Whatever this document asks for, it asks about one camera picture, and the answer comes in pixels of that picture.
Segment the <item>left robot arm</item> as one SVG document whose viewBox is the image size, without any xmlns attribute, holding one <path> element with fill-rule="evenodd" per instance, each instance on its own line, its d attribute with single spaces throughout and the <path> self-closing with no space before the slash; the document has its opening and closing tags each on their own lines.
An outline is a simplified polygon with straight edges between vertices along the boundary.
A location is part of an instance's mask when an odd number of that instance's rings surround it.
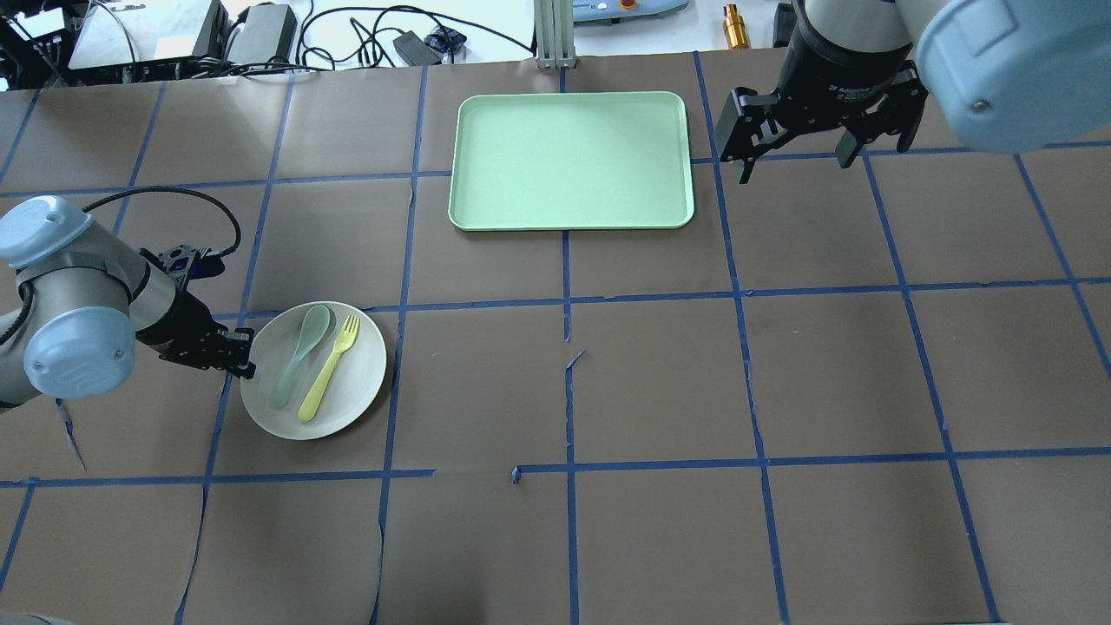
<svg viewBox="0 0 1111 625">
<path fill-rule="evenodd" d="M 254 376 L 254 332 L 218 323 L 187 289 L 223 273 L 226 252 L 133 249 L 90 208 L 36 195 L 3 216 L 1 253 L 20 301 L 3 316 L 3 411 L 108 394 L 134 371 L 136 344 L 178 365 Z"/>
</svg>

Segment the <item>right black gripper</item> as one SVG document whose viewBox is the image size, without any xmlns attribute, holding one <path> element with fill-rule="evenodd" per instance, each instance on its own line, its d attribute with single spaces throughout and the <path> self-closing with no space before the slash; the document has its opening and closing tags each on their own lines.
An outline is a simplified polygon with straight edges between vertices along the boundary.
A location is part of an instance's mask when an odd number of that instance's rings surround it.
<svg viewBox="0 0 1111 625">
<path fill-rule="evenodd" d="M 835 43 L 821 36 L 810 17 L 798 17 L 779 84 L 770 94 L 735 87 L 718 118 L 718 154 L 730 163 L 740 185 L 755 162 L 795 135 L 845 127 L 838 140 L 838 167 L 852 167 L 881 135 L 897 139 L 908 153 L 919 131 L 929 91 L 908 56 L 911 43 Z"/>
</svg>

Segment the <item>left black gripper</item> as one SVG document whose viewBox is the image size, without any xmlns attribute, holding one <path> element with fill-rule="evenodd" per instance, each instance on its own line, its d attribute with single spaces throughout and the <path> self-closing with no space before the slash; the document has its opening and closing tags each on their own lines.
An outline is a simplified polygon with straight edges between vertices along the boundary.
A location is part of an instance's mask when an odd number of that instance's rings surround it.
<svg viewBox="0 0 1111 625">
<path fill-rule="evenodd" d="M 168 278 L 158 268 L 156 270 L 159 278 Z M 250 355 L 256 330 L 220 325 L 201 300 L 187 290 L 178 290 L 172 280 L 170 282 L 169 306 L 151 326 L 140 329 L 140 343 L 154 349 L 159 359 L 170 363 L 202 371 L 214 367 L 236 379 L 254 379 L 256 363 L 247 356 L 236 355 Z"/>
</svg>

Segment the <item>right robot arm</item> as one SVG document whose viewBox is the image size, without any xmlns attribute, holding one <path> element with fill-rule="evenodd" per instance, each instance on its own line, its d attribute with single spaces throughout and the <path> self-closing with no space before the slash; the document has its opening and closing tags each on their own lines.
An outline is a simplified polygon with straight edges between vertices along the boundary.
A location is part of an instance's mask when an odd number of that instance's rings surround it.
<svg viewBox="0 0 1111 625">
<path fill-rule="evenodd" d="M 914 142 L 934 100 L 962 145 L 1022 154 L 1110 118 L 1107 1 L 794 1 L 770 94 L 734 88 L 715 127 L 720 160 L 747 183 L 799 137 L 841 130 L 848 168 L 880 137 Z"/>
</svg>

